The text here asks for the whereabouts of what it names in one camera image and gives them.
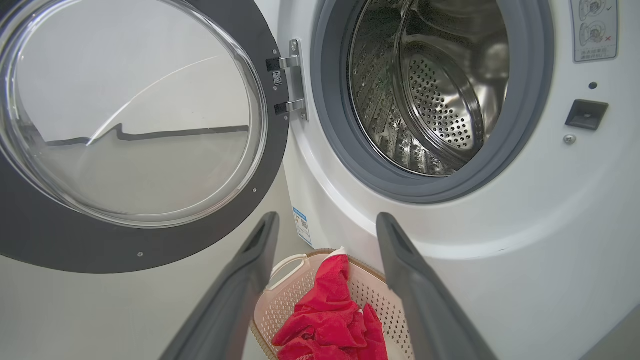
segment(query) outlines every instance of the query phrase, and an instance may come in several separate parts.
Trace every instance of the red cloth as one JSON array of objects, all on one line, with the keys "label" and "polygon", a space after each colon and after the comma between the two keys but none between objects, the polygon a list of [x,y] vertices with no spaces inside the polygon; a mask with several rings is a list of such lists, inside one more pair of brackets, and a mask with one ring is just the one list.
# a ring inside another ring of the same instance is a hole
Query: red cloth
[{"label": "red cloth", "polygon": [[349,259],[331,256],[320,265],[314,287],[271,340],[279,360],[388,360],[382,323],[367,304],[349,294]]}]

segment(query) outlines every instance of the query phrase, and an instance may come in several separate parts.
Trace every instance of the barcode label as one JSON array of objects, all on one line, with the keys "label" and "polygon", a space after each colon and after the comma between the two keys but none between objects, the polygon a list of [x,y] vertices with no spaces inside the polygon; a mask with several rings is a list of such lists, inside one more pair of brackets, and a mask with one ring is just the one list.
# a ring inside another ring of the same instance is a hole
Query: barcode label
[{"label": "barcode label", "polygon": [[311,233],[309,232],[307,217],[296,208],[293,208],[293,216],[296,220],[296,229],[298,230],[298,235],[302,238],[302,240],[305,240],[307,244],[311,245]]},{"label": "barcode label", "polygon": [[273,83],[275,85],[282,84],[282,74],[280,73],[280,71],[276,71],[273,73]]}]

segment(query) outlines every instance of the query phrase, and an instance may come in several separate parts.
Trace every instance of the plastic laundry basket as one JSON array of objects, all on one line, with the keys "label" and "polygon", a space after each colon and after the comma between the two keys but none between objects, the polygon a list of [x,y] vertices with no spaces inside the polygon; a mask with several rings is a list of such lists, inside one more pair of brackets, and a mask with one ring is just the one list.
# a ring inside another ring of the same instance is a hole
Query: plastic laundry basket
[{"label": "plastic laundry basket", "polygon": [[[293,308],[314,285],[316,272],[333,250],[318,250],[310,254],[294,255],[281,261],[273,269],[273,278],[282,268],[295,261],[301,264],[273,286],[268,286],[257,305],[251,330],[269,360],[277,360],[280,350],[271,344],[273,336],[293,314]],[[385,278],[362,262],[349,257],[349,292],[360,306],[370,303],[382,321],[389,360],[413,360],[409,329],[404,317],[402,301],[387,287]]]}]

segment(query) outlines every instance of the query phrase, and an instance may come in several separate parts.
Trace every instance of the washing machine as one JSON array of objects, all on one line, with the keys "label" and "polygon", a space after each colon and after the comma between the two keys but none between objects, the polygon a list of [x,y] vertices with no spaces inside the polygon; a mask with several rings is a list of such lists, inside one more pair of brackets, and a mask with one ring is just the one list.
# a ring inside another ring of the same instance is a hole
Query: washing machine
[{"label": "washing machine", "polygon": [[393,214],[500,359],[579,359],[638,305],[640,3],[272,11],[282,51],[301,47],[284,159],[301,238],[382,269]]},{"label": "washing machine", "polygon": [[166,265],[216,246],[284,163],[300,241],[382,269],[391,213],[498,358],[578,359],[639,303],[640,3],[0,10],[2,255]]}]

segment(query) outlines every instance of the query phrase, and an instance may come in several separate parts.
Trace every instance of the floor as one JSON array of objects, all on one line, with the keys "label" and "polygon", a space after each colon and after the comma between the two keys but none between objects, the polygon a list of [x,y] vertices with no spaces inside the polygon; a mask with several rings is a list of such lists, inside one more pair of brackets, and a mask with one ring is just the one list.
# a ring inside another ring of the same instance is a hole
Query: floor
[{"label": "floor", "polygon": [[[225,260],[268,211],[280,214],[276,262],[311,250],[295,230],[280,169],[265,199],[240,227],[212,247],[170,265],[90,275],[0,256],[0,359],[157,360]],[[266,359],[252,334],[244,358]]]},{"label": "floor", "polygon": [[640,359],[640,306],[622,320],[581,360],[627,359]]}]

